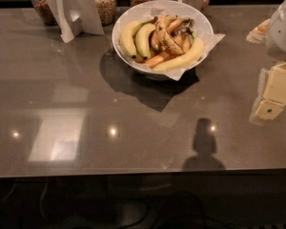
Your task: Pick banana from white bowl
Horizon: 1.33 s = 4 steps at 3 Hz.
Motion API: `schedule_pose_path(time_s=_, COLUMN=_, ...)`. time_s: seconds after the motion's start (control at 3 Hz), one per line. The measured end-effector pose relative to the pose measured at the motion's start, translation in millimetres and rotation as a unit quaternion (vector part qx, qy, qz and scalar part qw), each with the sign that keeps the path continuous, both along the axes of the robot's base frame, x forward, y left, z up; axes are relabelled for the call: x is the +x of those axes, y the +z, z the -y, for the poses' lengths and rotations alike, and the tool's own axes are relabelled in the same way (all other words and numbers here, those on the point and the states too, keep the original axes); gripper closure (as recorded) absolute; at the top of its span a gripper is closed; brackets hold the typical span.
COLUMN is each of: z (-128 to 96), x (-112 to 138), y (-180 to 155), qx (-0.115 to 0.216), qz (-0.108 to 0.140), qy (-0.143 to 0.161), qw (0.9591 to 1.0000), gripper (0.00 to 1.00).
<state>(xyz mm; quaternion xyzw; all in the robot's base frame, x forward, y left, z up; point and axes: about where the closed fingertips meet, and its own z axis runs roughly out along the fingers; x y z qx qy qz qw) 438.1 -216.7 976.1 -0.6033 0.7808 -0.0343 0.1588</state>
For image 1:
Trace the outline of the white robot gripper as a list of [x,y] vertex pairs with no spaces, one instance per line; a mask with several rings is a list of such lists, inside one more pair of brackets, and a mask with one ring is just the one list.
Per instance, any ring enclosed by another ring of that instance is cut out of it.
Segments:
[[249,121],[255,125],[276,119],[286,107],[286,0],[270,19],[266,32],[266,52],[285,62],[274,65],[270,70],[260,71],[257,98],[249,116]]

